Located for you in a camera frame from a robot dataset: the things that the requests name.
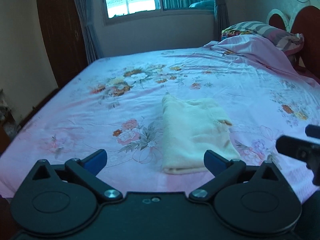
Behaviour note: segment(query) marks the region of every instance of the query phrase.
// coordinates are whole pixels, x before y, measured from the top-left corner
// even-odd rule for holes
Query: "pink blanket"
[[[62,164],[105,149],[97,177],[127,191],[185,191],[213,178],[209,172],[161,171],[162,106],[214,98],[233,121],[231,140],[249,165],[273,160],[304,202],[317,187],[305,163],[280,155],[276,139],[305,139],[319,125],[320,86],[301,77],[269,40],[253,35],[214,46],[100,59],[66,85],[18,134],[0,158],[0,194],[13,197],[38,159]]]

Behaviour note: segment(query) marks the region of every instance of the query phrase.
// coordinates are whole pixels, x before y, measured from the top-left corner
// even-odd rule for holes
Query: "yellow towel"
[[[166,95],[162,106],[164,172],[207,171],[203,161],[206,150],[228,160],[240,159],[230,141],[231,120],[212,98],[183,101]]]

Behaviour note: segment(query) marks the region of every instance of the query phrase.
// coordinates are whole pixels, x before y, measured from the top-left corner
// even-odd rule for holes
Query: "window frame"
[[[118,23],[160,17],[160,16],[168,16],[168,15],[195,15],[195,14],[213,14],[211,9],[196,9],[196,8],[184,8],[184,9],[163,9],[163,1],[159,0],[160,9],[152,10],[152,11],[140,11],[132,14],[121,15],[118,17],[109,18],[108,10],[107,10],[107,1],[101,0],[102,7],[102,16],[103,16],[103,25],[114,25]]]

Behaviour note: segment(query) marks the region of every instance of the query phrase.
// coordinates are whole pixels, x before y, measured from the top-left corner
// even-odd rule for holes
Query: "window sill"
[[[135,21],[146,18],[169,16],[169,15],[200,15],[200,14],[213,14],[210,9],[171,9],[171,10],[154,10],[154,11],[142,11],[134,14],[122,15],[114,18],[107,18],[104,20],[104,26],[114,25],[123,22]]]

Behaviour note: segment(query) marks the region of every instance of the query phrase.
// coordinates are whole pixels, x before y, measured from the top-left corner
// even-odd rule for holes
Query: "striped pillow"
[[[232,25],[222,31],[222,37],[226,38],[234,36],[237,31],[240,32],[240,34],[249,32],[267,38],[287,56],[302,50],[304,44],[304,37],[302,34],[292,34],[257,21],[242,22]]]

